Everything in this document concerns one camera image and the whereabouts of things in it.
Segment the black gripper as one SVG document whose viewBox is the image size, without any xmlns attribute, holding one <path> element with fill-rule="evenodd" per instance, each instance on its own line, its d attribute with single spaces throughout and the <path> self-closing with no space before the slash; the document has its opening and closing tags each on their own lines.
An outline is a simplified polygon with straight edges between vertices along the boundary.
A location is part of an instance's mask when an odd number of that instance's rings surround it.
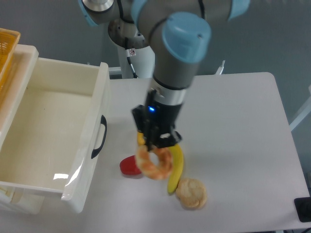
<svg viewBox="0 0 311 233">
<path fill-rule="evenodd" d="M 144 105 L 132 109 L 137 131 L 143 133 L 147 150 L 166 148 L 178 144 L 182 136 L 175 130 L 175 121 L 182 105 L 165 105 L 156 101 L 157 91 L 147 92 Z"/>
</svg>

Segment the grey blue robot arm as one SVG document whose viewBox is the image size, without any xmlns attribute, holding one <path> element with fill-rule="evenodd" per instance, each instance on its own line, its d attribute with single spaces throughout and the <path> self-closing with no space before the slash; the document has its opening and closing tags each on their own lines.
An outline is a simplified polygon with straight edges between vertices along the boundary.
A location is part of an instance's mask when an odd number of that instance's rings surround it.
<svg viewBox="0 0 311 233">
<path fill-rule="evenodd" d="M 248 0 L 81 0 L 96 26 L 121 19 L 134 24 L 155 54 L 145 103 L 132 110 L 148 150 L 182 139 L 175 121 L 211 39 L 211 26 L 244 14 Z"/>
</svg>

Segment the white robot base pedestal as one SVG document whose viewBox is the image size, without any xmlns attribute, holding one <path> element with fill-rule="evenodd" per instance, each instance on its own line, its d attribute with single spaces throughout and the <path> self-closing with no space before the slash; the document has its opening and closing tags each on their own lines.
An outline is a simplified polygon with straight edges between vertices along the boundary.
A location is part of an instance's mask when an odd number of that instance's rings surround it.
<svg viewBox="0 0 311 233">
<path fill-rule="evenodd" d="M 135 24 L 113 20 L 109 22 L 108 35 L 117 47 L 123 79 L 152 77 L 155 54 Z"/>
</svg>

